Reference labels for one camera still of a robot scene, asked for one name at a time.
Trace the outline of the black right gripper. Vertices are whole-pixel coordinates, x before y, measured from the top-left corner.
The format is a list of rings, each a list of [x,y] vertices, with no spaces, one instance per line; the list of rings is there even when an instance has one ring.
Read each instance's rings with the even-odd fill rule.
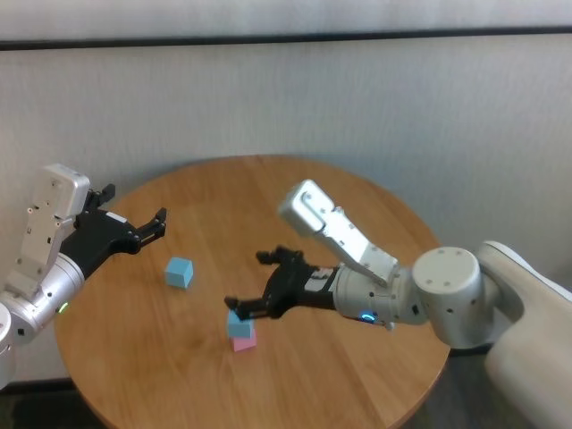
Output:
[[[335,309],[332,285],[339,272],[337,267],[310,265],[302,251],[282,245],[257,251],[256,259],[261,265],[278,267],[270,275],[262,298],[224,298],[224,304],[240,320],[276,319],[294,307]]]

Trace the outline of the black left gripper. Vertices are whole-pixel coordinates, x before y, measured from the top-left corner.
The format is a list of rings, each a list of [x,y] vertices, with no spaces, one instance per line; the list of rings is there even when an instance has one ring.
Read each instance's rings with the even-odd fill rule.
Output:
[[[101,190],[89,189],[75,230],[64,241],[60,253],[70,258],[85,280],[110,256],[117,253],[137,254],[146,245],[161,239],[166,230],[167,209],[160,208],[146,224],[135,229],[118,215],[102,206],[115,197],[115,185]]]

